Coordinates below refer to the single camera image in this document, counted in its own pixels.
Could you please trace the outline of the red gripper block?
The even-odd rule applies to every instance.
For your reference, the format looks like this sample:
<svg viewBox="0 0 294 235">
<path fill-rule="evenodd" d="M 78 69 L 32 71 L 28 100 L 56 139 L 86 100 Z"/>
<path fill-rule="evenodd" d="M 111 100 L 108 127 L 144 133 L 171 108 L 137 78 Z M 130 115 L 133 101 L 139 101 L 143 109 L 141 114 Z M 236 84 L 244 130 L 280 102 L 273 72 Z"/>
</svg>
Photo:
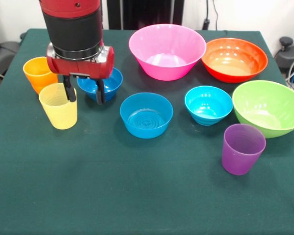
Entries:
<svg viewBox="0 0 294 235">
<path fill-rule="evenodd" d="M 71 85 L 69 76 L 76 75 L 95 79 L 97 104 L 102 105 L 105 103 L 103 79 L 107 79 L 112 73 L 114 64 L 114 50 L 112 47 L 102 46 L 98 55 L 78 61 L 59 57 L 55 53 L 52 43 L 49 43 L 47 47 L 47 63 L 53 73 L 63 75 L 63 85 L 68 101 L 76 101 L 74 87 Z"/>
</svg>

